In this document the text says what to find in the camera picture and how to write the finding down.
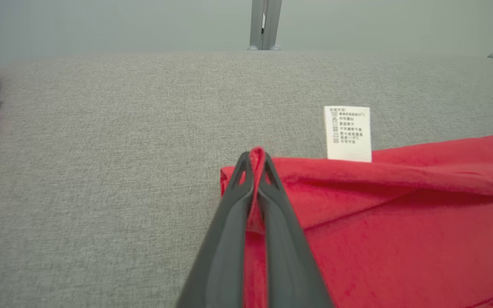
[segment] red cloth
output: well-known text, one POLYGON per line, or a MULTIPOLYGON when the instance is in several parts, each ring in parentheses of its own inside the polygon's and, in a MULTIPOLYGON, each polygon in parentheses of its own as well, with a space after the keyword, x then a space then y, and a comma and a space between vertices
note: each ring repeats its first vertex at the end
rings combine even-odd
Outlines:
MULTIPOLYGON (((493 306, 493 136, 375 151, 372 163, 273 162, 336 305, 493 306)), ((267 306, 263 233, 254 205, 246 307, 267 306)))

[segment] gray fabric surface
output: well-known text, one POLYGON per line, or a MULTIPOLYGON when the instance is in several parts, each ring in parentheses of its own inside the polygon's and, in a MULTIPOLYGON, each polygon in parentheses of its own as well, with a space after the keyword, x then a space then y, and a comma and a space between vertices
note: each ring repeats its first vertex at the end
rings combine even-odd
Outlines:
POLYGON ((0 71, 0 306, 172 306, 262 145, 324 157, 324 105, 371 107, 375 150, 493 134, 493 59, 245 52, 0 71))

